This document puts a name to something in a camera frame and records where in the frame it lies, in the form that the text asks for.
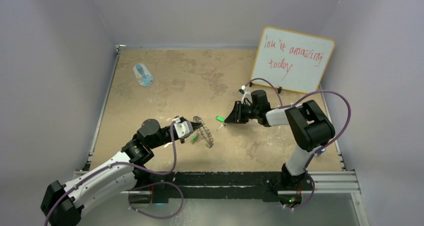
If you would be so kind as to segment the green tag key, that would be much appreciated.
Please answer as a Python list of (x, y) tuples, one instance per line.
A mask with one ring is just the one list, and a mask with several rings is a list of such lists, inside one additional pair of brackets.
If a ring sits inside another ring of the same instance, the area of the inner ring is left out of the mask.
[(220, 126), (218, 127), (217, 131), (220, 129), (223, 129), (226, 127), (225, 118), (221, 116), (216, 116), (215, 119), (220, 123)]
[(190, 139), (190, 143), (191, 144), (194, 144), (194, 143), (196, 143), (198, 140), (199, 140), (199, 138), (200, 138), (200, 134), (199, 133), (196, 133), (191, 139)]

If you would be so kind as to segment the metal disc with keyrings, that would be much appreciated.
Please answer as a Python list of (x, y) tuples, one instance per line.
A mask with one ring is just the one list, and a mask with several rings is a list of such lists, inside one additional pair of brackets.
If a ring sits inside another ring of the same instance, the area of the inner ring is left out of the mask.
[(202, 124), (202, 127), (198, 129), (198, 134), (205, 140), (206, 147), (211, 149), (214, 146), (214, 139), (211, 131), (206, 127), (204, 121), (199, 116), (194, 116), (193, 121)]

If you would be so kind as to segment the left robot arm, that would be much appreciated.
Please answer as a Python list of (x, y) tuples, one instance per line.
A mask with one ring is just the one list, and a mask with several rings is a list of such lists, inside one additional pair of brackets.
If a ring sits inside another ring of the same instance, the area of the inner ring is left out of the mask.
[(166, 127), (161, 127), (155, 119), (145, 120), (133, 138), (111, 159), (71, 181), (60, 183), (56, 180), (48, 185), (40, 206), (45, 215), (44, 225), (77, 225), (83, 210), (101, 200), (96, 193), (109, 194), (117, 186), (122, 190), (144, 190), (149, 185), (148, 175), (172, 173), (175, 164), (169, 171), (162, 172), (145, 167), (154, 156), (153, 149), (171, 143), (176, 150), (176, 140), (184, 143), (202, 127), (200, 122), (178, 116)]

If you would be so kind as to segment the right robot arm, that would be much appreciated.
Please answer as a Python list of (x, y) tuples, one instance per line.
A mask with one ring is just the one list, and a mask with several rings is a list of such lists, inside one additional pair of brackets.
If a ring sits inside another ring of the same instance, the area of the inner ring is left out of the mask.
[(264, 90), (250, 93), (235, 101), (233, 110), (225, 119), (226, 124), (246, 124), (257, 120), (264, 127), (289, 125), (296, 142), (290, 159), (282, 165), (280, 182), (286, 189), (299, 185), (306, 175), (307, 163), (320, 146), (335, 137), (335, 128), (314, 100), (289, 108), (272, 108)]

